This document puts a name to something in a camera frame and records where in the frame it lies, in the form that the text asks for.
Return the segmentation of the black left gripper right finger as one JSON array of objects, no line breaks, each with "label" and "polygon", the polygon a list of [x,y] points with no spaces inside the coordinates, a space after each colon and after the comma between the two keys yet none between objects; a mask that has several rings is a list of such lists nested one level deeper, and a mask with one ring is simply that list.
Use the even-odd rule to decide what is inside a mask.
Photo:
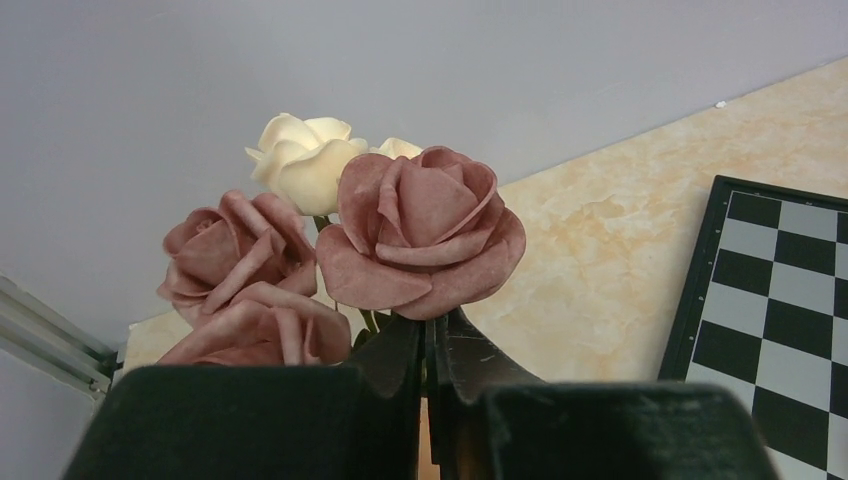
[{"label": "black left gripper right finger", "polygon": [[774,479],[743,405],[707,384],[548,382],[461,310],[425,334],[431,451],[445,479]]}]

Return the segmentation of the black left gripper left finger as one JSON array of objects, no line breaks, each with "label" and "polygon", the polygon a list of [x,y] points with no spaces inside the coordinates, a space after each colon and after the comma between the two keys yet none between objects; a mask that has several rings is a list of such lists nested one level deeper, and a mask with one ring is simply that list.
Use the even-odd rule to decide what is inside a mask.
[{"label": "black left gripper left finger", "polygon": [[413,479],[421,323],[337,366],[148,366],[100,406],[68,479]]}]

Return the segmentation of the pink rose stem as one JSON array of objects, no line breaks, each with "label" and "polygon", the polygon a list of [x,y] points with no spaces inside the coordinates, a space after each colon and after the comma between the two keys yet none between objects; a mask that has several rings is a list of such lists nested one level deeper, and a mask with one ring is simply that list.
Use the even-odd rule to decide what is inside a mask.
[{"label": "pink rose stem", "polygon": [[522,222],[486,164],[443,146],[344,168],[339,223],[318,235],[330,298],[426,321],[497,292],[526,250]]},{"label": "pink rose stem", "polygon": [[304,295],[255,283],[158,361],[160,365],[310,366],[346,360],[347,318]]},{"label": "pink rose stem", "polygon": [[315,251],[300,211],[272,193],[250,199],[230,190],[218,206],[192,211],[162,247],[169,264],[157,294],[193,327],[257,282],[307,297],[317,292]]}]

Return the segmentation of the cream rose stem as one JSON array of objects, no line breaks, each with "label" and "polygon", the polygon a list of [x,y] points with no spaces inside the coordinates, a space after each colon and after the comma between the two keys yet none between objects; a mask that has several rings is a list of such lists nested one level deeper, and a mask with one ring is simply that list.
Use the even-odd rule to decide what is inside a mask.
[{"label": "cream rose stem", "polygon": [[280,113],[267,123],[257,146],[245,149],[255,163],[251,179],[289,199],[303,216],[334,214],[344,168],[368,148],[351,132],[351,125],[334,117],[302,120]]},{"label": "cream rose stem", "polygon": [[379,147],[370,147],[370,153],[380,154],[391,159],[398,157],[414,158],[419,155],[423,149],[405,140],[390,137],[387,138]]}]

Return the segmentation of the black white chessboard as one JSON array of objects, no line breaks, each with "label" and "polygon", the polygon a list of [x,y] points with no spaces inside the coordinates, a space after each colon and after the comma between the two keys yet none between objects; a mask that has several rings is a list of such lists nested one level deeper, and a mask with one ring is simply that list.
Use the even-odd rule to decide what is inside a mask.
[{"label": "black white chessboard", "polygon": [[845,478],[846,200],[717,176],[659,378],[731,391],[782,478]]}]

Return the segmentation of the aluminium frame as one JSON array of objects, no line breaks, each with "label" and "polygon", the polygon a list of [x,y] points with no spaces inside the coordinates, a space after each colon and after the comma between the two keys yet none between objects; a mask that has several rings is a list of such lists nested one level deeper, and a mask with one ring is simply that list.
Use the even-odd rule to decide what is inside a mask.
[{"label": "aluminium frame", "polygon": [[5,276],[1,348],[96,401],[111,390],[119,357]]}]

